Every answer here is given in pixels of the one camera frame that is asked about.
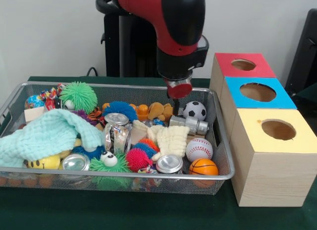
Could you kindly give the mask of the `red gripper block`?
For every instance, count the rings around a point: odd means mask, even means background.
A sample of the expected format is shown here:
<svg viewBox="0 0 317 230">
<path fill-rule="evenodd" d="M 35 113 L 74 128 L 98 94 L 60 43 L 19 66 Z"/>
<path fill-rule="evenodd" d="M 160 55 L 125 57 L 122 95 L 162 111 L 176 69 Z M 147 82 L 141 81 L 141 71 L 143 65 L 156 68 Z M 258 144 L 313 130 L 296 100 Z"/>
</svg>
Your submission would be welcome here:
<svg viewBox="0 0 317 230">
<path fill-rule="evenodd" d="M 178 115 L 180 107 L 179 99 L 185 98 L 191 93 L 191 91 L 192 85 L 190 83 L 178 84 L 176 86 L 167 86 L 167 93 L 174 102 L 173 115 Z"/>
</svg>

